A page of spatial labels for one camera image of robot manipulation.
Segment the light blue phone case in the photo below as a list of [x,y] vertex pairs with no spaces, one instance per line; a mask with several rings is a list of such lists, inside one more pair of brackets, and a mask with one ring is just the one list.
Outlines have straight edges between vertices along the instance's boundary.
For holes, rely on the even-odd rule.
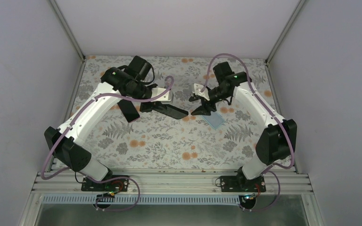
[[202,118],[213,128],[218,129],[225,123],[224,118],[217,112],[211,112],[210,115],[202,115]]

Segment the black smartphone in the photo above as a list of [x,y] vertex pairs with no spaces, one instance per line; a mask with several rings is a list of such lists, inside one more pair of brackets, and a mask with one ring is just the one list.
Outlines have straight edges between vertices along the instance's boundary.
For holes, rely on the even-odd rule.
[[119,106],[123,116],[128,123],[136,121],[140,118],[140,114],[138,113],[137,109],[131,101],[122,99],[117,103],[117,105]]

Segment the black phone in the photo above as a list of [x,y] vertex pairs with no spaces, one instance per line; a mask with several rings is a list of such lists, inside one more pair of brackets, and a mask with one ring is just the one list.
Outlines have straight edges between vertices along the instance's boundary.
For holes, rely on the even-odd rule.
[[180,120],[189,115],[189,112],[173,105],[158,103],[153,108],[155,111],[162,113],[171,118]]

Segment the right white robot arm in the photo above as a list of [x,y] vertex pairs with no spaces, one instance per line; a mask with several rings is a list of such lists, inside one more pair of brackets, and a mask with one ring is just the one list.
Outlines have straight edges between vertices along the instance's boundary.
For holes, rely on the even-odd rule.
[[248,71],[235,73],[228,62],[217,64],[213,72],[218,86],[210,89],[206,85],[194,83],[191,86],[192,96],[189,101],[201,101],[201,106],[192,115],[210,115],[221,101],[232,102],[236,99],[247,109],[261,130],[256,144],[255,156],[238,170],[237,187],[243,192],[255,185],[255,178],[264,175],[278,160],[291,158],[294,165],[297,124],[294,120],[286,120],[277,113],[254,87]]

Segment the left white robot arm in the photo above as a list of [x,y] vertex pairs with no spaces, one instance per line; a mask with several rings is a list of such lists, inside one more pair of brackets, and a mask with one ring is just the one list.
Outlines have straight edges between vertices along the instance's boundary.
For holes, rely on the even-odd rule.
[[76,113],[59,127],[48,127],[44,133],[49,154],[41,170],[41,178],[51,179],[59,173],[71,169],[93,181],[101,191],[112,185],[111,170],[92,157],[83,148],[90,131],[107,111],[121,100],[139,103],[171,101],[174,78],[167,76],[167,88],[156,84],[147,86],[142,79],[153,70],[145,59],[135,56],[129,65],[111,67],[100,78],[100,83],[92,95]]

